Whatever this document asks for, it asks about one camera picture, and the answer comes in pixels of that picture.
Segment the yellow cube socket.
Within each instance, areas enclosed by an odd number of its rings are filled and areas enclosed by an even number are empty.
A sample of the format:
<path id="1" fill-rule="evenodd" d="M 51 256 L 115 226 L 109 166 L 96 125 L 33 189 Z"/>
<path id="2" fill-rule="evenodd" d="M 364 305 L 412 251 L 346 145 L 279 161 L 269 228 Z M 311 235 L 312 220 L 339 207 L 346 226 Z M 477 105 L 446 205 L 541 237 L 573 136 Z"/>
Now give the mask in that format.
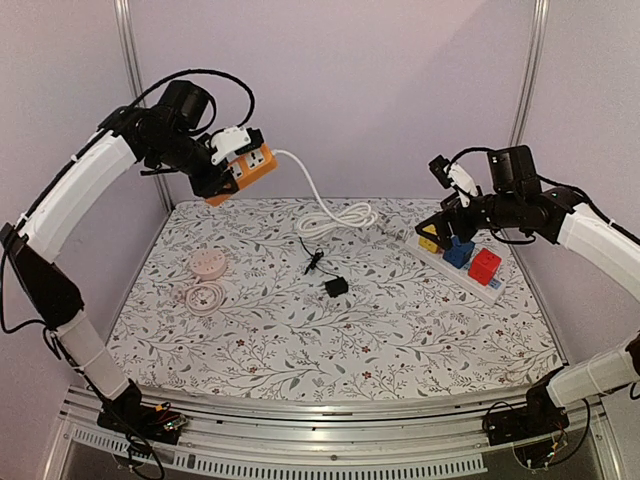
<path id="1" fill-rule="evenodd" d="M 422 236 L 418 237 L 418 245 L 433 254 L 437 254 L 440 251 L 440 247 L 433 241 L 428 240 Z"/>

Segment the blue cube socket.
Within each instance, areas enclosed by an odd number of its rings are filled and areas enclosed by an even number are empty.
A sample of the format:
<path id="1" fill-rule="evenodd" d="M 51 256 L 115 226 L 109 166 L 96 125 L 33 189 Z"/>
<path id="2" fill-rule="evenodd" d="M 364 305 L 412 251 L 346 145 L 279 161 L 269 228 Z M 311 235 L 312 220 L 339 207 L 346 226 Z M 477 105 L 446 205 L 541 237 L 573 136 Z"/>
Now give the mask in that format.
<path id="1" fill-rule="evenodd" d="M 451 238 L 452 246 L 443 253 L 443 260 L 455 267 L 462 269 L 471 259 L 475 249 L 473 241 L 461 242 L 457 236 Z"/>

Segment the orange power strip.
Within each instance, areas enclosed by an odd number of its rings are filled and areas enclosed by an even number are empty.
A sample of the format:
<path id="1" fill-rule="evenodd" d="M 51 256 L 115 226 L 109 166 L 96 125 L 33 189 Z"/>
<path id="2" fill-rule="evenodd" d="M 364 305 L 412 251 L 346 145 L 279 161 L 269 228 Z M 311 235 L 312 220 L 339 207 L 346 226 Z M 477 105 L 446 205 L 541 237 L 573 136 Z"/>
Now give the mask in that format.
<path id="1" fill-rule="evenodd" d="M 264 143 L 258 149 L 237 157 L 227 169 L 231 179 L 223 183 L 223 191 L 206 199 L 212 206 L 219 206 L 235 194 L 247 189 L 278 167 L 272 150 Z"/>

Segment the red cube socket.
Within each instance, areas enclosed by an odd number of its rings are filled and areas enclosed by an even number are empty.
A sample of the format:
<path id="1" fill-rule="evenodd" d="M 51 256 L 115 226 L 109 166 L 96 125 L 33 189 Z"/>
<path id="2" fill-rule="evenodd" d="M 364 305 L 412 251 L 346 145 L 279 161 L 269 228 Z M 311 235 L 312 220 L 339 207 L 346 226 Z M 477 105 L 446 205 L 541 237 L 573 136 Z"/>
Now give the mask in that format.
<path id="1" fill-rule="evenodd" d="M 472 259 L 468 275 L 482 286 L 494 279 L 502 258 L 487 248 L 481 249 Z"/>

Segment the white multicolour power strip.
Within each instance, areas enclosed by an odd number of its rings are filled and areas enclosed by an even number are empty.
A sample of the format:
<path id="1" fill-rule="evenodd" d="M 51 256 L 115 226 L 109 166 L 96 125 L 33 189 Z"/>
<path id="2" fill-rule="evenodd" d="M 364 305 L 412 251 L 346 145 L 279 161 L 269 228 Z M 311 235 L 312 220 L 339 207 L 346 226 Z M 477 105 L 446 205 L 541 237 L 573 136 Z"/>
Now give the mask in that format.
<path id="1" fill-rule="evenodd" d="M 487 285 L 482 285 L 469 275 L 472 261 L 479 253 L 478 248 L 474 249 L 470 259 L 461 268 L 456 268 L 447 262 L 442 252 L 431 253 L 421 247 L 419 245 L 419 236 L 415 233 L 410 234 L 404 241 L 404 248 L 427 266 L 453 281 L 463 290 L 475 295 L 489 306 L 493 306 L 506 290 L 506 280 L 501 277 L 499 272 L 496 272 Z"/>

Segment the black adapter with cable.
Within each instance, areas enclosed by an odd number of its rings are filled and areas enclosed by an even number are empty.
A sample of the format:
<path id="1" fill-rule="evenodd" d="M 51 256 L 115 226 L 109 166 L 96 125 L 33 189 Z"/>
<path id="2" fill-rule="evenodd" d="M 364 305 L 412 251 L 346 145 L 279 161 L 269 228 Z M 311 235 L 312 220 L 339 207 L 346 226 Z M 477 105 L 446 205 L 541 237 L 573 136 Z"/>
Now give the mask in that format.
<path id="1" fill-rule="evenodd" d="M 304 268 L 304 275 L 309 275 L 311 272 L 318 271 L 331 276 L 332 279 L 324 283 L 324 289 L 330 298 L 337 298 L 346 294 L 349 291 L 349 284 L 347 280 L 343 276 L 323 270 L 319 267 L 320 261 L 324 258 L 324 251 L 321 248 L 310 250 L 302 238 L 299 238 L 299 242 L 303 251 L 308 256 L 308 261 Z"/>

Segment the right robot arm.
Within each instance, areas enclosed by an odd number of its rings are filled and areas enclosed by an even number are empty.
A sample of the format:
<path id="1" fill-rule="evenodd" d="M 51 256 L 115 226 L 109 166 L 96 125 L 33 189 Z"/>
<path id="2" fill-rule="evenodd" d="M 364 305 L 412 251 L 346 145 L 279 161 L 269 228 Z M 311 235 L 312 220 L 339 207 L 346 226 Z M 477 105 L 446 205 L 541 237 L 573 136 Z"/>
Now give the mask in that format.
<path id="1" fill-rule="evenodd" d="M 526 145 L 482 148 L 493 190 L 484 194 L 459 165 L 467 148 L 447 159 L 437 156 L 429 170 L 452 195 L 439 212 L 417 224 L 417 235 L 443 249 L 454 238 L 471 240 L 478 231 L 516 228 L 531 244 L 542 237 L 589 261 L 633 297 L 639 295 L 639 240 L 598 209 L 580 188 L 540 176 Z M 594 395 L 608 395 L 639 380 L 639 335 L 620 345 L 548 374 L 527 392 L 517 427 L 537 436 L 552 424 L 556 409 Z"/>

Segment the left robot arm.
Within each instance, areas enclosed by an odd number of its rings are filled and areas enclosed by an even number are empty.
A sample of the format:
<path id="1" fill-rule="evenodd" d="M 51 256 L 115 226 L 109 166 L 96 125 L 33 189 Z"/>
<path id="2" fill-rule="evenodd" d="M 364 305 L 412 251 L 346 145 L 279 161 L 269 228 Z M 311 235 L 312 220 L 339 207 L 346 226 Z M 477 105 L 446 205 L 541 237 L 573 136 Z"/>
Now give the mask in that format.
<path id="1" fill-rule="evenodd" d="M 40 323 L 55 334 L 98 394 L 114 400 L 109 415 L 128 434 L 148 426 L 148 412 L 125 396 L 133 388 L 131 381 L 88 319 L 79 288 L 55 260 L 94 203 L 138 162 L 149 170 L 185 174 L 193 193 L 204 199 L 233 191 L 231 176 L 197 128 L 213 103 L 203 88 L 173 80 L 153 107 L 114 111 L 21 219 L 1 231 L 5 258 Z"/>

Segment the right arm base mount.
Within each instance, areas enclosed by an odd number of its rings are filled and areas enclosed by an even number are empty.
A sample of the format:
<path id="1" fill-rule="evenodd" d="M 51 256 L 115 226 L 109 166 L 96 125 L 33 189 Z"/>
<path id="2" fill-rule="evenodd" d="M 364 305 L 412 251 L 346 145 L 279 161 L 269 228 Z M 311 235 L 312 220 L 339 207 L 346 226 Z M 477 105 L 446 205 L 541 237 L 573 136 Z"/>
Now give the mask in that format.
<path id="1" fill-rule="evenodd" d="M 482 419 L 482 429 L 491 446 L 524 441 L 513 451 L 516 460 L 528 470 L 546 469 L 567 445 L 569 418 L 563 408 L 544 397 L 527 398 L 514 407 L 505 401 L 494 403 Z"/>

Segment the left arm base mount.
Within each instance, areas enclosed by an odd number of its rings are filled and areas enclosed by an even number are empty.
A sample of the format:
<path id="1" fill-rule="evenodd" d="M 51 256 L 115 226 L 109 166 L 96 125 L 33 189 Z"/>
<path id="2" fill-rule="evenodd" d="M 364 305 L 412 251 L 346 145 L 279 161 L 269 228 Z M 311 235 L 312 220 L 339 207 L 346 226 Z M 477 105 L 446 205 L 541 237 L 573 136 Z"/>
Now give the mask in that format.
<path id="1" fill-rule="evenodd" d="M 103 404 L 97 424 L 114 432 L 134 435 L 141 434 L 144 439 L 176 445 L 182 428 L 189 419 L 175 412 L 169 403 L 149 407 L 141 404 L 137 397 L 123 397 L 109 400 Z"/>

